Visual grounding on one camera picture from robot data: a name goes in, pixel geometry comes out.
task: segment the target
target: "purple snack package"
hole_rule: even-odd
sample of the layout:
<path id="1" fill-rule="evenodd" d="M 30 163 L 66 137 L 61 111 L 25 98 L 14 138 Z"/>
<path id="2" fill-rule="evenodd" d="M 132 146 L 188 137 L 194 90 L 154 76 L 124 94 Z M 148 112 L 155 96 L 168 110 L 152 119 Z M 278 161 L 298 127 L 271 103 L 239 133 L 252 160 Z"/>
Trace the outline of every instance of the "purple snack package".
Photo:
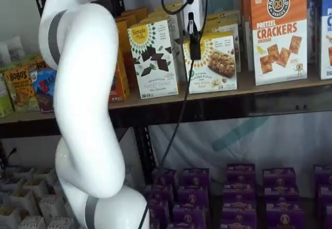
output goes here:
<path id="1" fill-rule="evenodd" d="M 306 213 L 299 203 L 266 204 L 267 229 L 306 228 Z"/>
<path id="2" fill-rule="evenodd" d="M 251 221 L 256 227 L 256 203 L 245 202 L 225 202 L 223 204 L 222 218 L 229 221 Z"/>
<path id="3" fill-rule="evenodd" d="M 148 201 L 150 217 L 159 220 L 160 229 L 166 229 L 170 222 L 170 214 L 168 203 L 165 201 L 159 202 L 154 199 Z"/>
<path id="4" fill-rule="evenodd" d="M 200 227 L 196 227 L 194 224 L 170 223 L 167 229 L 200 229 Z"/>
<path id="5" fill-rule="evenodd" d="M 293 185 L 296 184 L 296 174 L 293 168 L 263 169 L 264 185 Z"/>
<path id="6" fill-rule="evenodd" d="M 192 204 L 175 205 L 173 222 L 194 224 L 196 228 L 206 229 L 205 208 Z"/>
<path id="7" fill-rule="evenodd" d="M 267 186 L 264 188 L 265 202 L 296 202 L 300 199 L 296 185 Z"/>
<path id="8" fill-rule="evenodd" d="M 252 221 L 222 220 L 219 229 L 256 229 Z"/>
<path id="9" fill-rule="evenodd" d="M 256 193 L 252 183 L 226 182 L 223 198 L 225 201 L 254 201 Z"/>
<path id="10" fill-rule="evenodd" d="M 256 183 L 255 164 L 252 163 L 227 164 L 227 181 Z"/>

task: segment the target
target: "purple box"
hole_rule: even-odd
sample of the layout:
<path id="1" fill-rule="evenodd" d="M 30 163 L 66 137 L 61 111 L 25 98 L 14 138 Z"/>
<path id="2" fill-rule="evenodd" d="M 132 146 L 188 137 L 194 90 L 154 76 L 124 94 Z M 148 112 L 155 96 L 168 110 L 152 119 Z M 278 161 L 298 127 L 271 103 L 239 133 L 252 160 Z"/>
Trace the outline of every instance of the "purple box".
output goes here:
<path id="1" fill-rule="evenodd" d="M 306 228 L 306 214 L 299 203 L 266 204 L 267 229 Z"/>
<path id="2" fill-rule="evenodd" d="M 206 209 L 192 204 L 175 205 L 173 208 L 173 222 L 194 224 L 196 228 L 206 229 Z"/>
<path id="3" fill-rule="evenodd" d="M 251 221 L 256 227 L 256 203 L 253 201 L 225 202 L 222 218 L 228 221 Z"/>
<path id="4" fill-rule="evenodd" d="M 299 190 L 296 185 L 267 186 L 264 188 L 265 202 L 296 202 L 299 200 Z"/>
<path id="5" fill-rule="evenodd" d="M 226 182 L 223 199 L 225 201 L 254 201 L 256 192 L 252 183 Z"/>
<path id="6" fill-rule="evenodd" d="M 296 184 L 296 174 L 293 168 L 263 169 L 264 185 L 292 185 Z"/>
<path id="7" fill-rule="evenodd" d="M 159 202 L 154 199 L 148 201 L 150 217 L 159 220 L 160 229 L 165 229 L 170 222 L 168 203 Z"/>
<path id="8" fill-rule="evenodd" d="M 256 183 L 255 164 L 252 163 L 227 164 L 227 181 Z"/>
<path id="9" fill-rule="evenodd" d="M 209 209 L 207 187 L 181 186 L 177 190 L 177 200 L 180 204 L 193 204 Z"/>
<path id="10" fill-rule="evenodd" d="M 170 223 L 168 224 L 167 229 L 200 229 L 200 227 L 186 223 Z"/>
<path id="11" fill-rule="evenodd" d="M 252 221 L 222 220 L 219 229 L 256 229 Z"/>

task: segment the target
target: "stacked purple boxes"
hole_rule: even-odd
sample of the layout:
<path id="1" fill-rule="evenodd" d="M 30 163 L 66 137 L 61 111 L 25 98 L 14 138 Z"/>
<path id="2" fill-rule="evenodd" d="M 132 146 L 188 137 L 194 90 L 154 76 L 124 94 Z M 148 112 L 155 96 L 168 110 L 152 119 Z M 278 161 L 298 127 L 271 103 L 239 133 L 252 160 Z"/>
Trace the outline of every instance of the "stacked purple boxes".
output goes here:
<path id="1" fill-rule="evenodd" d="M 305 228 L 305 211 L 299 201 L 294 169 L 264 169 L 263 184 L 266 228 Z"/>
<path id="2" fill-rule="evenodd" d="M 220 229 L 257 228 L 254 164 L 228 164 Z"/>

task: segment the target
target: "cardboard box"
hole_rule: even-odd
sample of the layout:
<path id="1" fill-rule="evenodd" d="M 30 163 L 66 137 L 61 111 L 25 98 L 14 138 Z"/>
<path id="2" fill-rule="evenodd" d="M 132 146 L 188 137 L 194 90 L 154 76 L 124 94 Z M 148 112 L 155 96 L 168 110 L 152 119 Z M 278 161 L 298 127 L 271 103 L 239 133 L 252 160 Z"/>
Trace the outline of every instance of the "cardboard box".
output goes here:
<path id="1" fill-rule="evenodd" d="M 251 0 L 251 15 L 256 85 L 306 79 L 307 0 Z"/>
<path id="2" fill-rule="evenodd" d="M 296 184 L 296 174 L 293 168 L 263 169 L 264 185 L 292 185 Z"/>
<path id="3" fill-rule="evenodd" d="M 237 89 L 237 74 L 232 32 L 205 33 L 201 39 L 201 60 L 190 73 L 190 41 L 183 43 L 186 72 L 191 78 L 189 93 L 218 92 Z"/>
<path id="4" fill-rule="evenodd" d="M 28 216 L 21 222 L 19 229 L 46 229 L 42 216 Z"/>
<path id="5" fill-rule="evenodd" d="M 267 229 L 306 228 L 306 214 L 299 203 L 266 204 Z"/>
<path id="6" fill-rule="evenodd" d="M 57 71 L 54 69 L 39 69 L 36 66 L 28 68 L 41 112 L 52 112 L 53 93 L 56 84 Z"/>
<path id="7" fill-rule="evenodd" d="M 141 98 L 178 94 L 177 58 L 170 17 L 152 18 L 128 29 Z"/>

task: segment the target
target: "small white box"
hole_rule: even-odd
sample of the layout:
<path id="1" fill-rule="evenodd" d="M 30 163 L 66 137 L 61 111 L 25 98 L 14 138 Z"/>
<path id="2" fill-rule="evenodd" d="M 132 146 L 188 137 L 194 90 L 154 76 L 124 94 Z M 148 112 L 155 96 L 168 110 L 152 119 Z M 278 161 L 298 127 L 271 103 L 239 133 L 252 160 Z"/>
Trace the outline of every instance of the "small white box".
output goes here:
<path id="1" fill-rule="evenodd" d="M 21 222 L 19 229 L 46 229 L 42 216 L 28 216 Z"/>
<path id="2" fill-rule="evenodd" d="M 14 207 L 17 207 L 27 213 L 29 216 L 39 215 L 35 197 L 31 190 L 20 189 L 10 195 L 10 201 Z"/>
<path id="3" fill-rule="evenodd" d="M 62 197 L 47 195 L 39 202 L 39 206 L 46 224 L 51 223 L 55 217 L 67 216 Z"/>

